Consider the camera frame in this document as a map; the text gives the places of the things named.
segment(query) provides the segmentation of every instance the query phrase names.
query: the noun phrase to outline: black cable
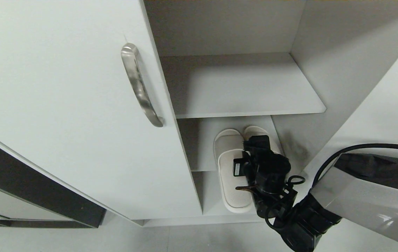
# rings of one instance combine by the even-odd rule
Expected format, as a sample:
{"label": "black cable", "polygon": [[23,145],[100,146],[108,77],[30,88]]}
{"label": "black cable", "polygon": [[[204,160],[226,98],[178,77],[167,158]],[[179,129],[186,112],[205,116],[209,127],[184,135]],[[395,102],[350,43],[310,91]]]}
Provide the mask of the black cable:
{"label": "black cable", "polygon": [[[300,179],[300,181],[292,182],[293,179]],[[290,176],[288,178],[288,181],[286,182],[286,184],[291,186],[291,187],[293,187],[294,185],[300,185],[300,184],[303,184],[303,183],[305,183],[305,178],[302,177],[302,176],[299,176],[299,175]],[[274,204],[272,204],[271,206],[269,206],[268,208],[266,208],[265,222],[269,226],[269,228],[272,228],[273,230],[276,230],[276,231],[280,231],[280,230],[284,229],[288,225],[288,223],[290,222],[291,218],[288,218],[287,220],[284,221],[284,224],[282,226],[274,226],[269,221],[269,213],[272,211],[272,209],[274,209],[274,207],[276,207],[278,204],[281,204],[281,203],[287,201],[287,199],[288,198],[283,198],[280,201],[277,201]]]}
{"label": "black cable", "polygon": [[331,155],[323,164],[322,166],[319,168],[319,170],[316,173],[316,176],[314,177],[313,180],[313,186],[311,188],[313,188],[317,182],[319,181],[322,172],[324,172],[325,168],[335,159],[337,158],[339,155],[341,155],[342,153],[346,153],[349,152],[351,150],[358,150],[358,149],[366,149],[366,148],[388,148],[388,149],[398,149],[398,145],[394,144],[394,143],[365,143],[363,145],[353,145],[347,148],[343,148],[342,150],[339,150],[338,152],[334,153],[333,155]]}
{"label": "black cable", "polygon": [[279,231],[282,230],[285,226],[281,226],[281,227],[275,227],[273,224],[271,224],[271,222],[269,221],[269,213],[271,212],[271,210],[276,207],[278,204],[280,204],[282,201],[277,201],[274,204],[272,204],[271,206],[269,206],[268,208],[266,208],[266,213],[265,213],[265,222],[266,224],[269,226],[269,228],[272,228],[273,230]]}
{"label": "black cable", "polygon": [[[300,179],[300,181],[292,182],[293,179]],[[286,182],[287,185],[291,185],[291,186],[300,185],[300,184],[303,184],[303,183],[305,183],[305,178],[302,177],[302,176],[299,176],[299,175],[290,176],[288,178],[288,182]]]}

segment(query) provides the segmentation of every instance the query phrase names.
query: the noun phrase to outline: slipper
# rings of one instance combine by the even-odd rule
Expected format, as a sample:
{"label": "slipper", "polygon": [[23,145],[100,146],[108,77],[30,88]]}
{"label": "slipper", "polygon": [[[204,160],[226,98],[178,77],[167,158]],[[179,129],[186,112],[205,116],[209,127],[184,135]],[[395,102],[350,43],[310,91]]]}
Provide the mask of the slipper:
{"label": "slipper", "polygon": [[249,140],[250,137],[255,135],[267,135],[269,137],[269,143],[271,144],[271,150],[276,154],[281,154],[282,151],[280,147],[272,140],[272,137],[269,135],[268,131],[258,126],[248,126],[244,129],[244,139]]}
{"label": "slipper", "polygon": [[226,208],[236,214],[248,212],[253,206],[250,192],[235,189],[247,186],[245,176],[233,176],[233,159],[242,158],[243,141],[239,131],[225,129],[216,136],[213,143],[222,199]]}

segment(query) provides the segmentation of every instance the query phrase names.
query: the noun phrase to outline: floor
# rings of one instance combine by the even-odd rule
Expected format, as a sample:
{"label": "floor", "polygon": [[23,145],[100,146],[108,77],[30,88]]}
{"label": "floor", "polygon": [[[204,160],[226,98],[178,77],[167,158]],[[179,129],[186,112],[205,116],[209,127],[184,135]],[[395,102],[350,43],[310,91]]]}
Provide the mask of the floor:
{"label": "floor", "polygon": [[[140,228],[107,213],[98,229],[0,228],[0,252],[289,252],[264,223]],[[398,242],[348,220],[316,252],[396,252]]]}

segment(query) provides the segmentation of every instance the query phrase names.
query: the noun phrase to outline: white slipper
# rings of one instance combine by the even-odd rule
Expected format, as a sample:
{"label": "white slipper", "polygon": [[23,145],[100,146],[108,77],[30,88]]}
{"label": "white slipper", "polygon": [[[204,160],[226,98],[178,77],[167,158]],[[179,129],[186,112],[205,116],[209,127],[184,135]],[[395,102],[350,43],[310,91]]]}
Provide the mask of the white slipper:
{"label": "white slipper", "polygon": [[282,154],[280,147],[272,140],[272,137],[269,135],[268,131],[258,126],[248,126],[244,129],[244,139],[249,140],[250,137],[255,135],[268,135],[269,143],[271,144],[271,150],[276,154]]}
{"label": "white slipper", "polygon": [[224,205],[237,214],[248,212],[253,206],[250,192],[235,189],[247,186],[246,177],[233,176],[233,159],[242,158],[243,141],[239,131],[225,129],[216,136],[213,143]]}

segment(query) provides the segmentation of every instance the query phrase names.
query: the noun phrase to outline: white shelf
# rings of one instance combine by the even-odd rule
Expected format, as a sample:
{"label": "white shelf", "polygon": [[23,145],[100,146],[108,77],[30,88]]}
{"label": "white shelf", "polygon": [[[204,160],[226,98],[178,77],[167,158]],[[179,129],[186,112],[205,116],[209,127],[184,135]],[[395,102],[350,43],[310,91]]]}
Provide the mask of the white shelf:
{"label": "white shelf", "polygon": [[257,215],[224,215],[224,216],[199,216],[166,219],[144,220],[143,227],[173,226],[173,225],[205,225],[223,223],[264,222]]}
{"label": "white shelf", "polygon": [[255,206],[246,213],[233,213],[226,209],[221,196],[217,171],[193,173],[194,185],[202,206],[203,216],[256,215]]}
{"label": "white shelf", "polygon": [[217,134],[228,128],[243,132],[250,125],[267,130],[282,149],[270,116],[179,119],[178,126],[191,171],[217,171],[213,154],[213,142]]}
{"label": "white shelf", "polygon": [[145,220],[143,226],[200,225],[219,223],[263,222],[256,215],[255,206],[246,213],[233,213],[224,206],[217,171],[193,173],[194,184],[201,202],[203,215],[183,218]]}
{"label": "white shelf", "polygon": [[177,118],[322,113],[289,53],[160,58]]}

